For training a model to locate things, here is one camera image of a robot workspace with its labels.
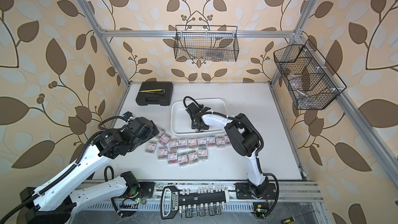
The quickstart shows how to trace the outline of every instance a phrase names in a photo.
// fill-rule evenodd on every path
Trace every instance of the wire basket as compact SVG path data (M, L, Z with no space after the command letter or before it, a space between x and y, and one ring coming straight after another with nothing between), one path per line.
M174 55L176 60L186 57L192 60L236 62L239 53L236 26L226 25L176 25Z
M323 110L347 86L326 59L325 65L315 60L310 52L313 45L309 47L307 43L276 50L274 59L296 109ZM336 75L344 86L336 85L325 72L326 69Z

